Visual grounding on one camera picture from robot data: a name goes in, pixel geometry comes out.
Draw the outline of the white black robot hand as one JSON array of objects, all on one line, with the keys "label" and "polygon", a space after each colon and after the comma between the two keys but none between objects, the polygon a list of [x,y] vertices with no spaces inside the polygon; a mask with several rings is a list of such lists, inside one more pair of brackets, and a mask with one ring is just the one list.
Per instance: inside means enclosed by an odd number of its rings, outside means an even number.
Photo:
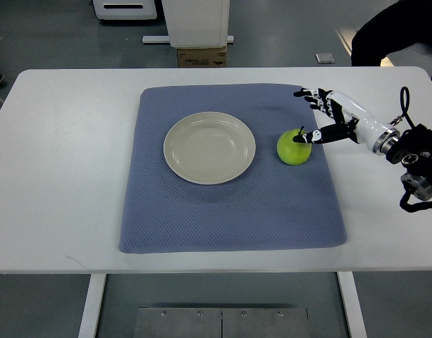
[{"label": "white black robot hand", "polygon": [[400,132],[388,123],[377,121],[370,112],[342,92],[321,88],[301,88],[293,93],[310,103],[310,107],[331,118],[334,123],[312,132],[301,131],[293,141],[305,144],[327,144],[351,139],[365,144],[372,153],[386,155],[400,140]]}]

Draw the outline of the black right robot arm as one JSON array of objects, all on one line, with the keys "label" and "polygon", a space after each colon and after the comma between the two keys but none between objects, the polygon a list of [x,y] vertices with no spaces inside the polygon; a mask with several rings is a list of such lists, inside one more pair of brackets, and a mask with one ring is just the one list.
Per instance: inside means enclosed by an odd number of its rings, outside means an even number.
[{"label": "black right robot arm", "polygon": [[383,150],[390,163],[406,170],[400,178],[405,190],[400,207],[410,213],[432,208],[432,130],[418,124],[391,137]]}]

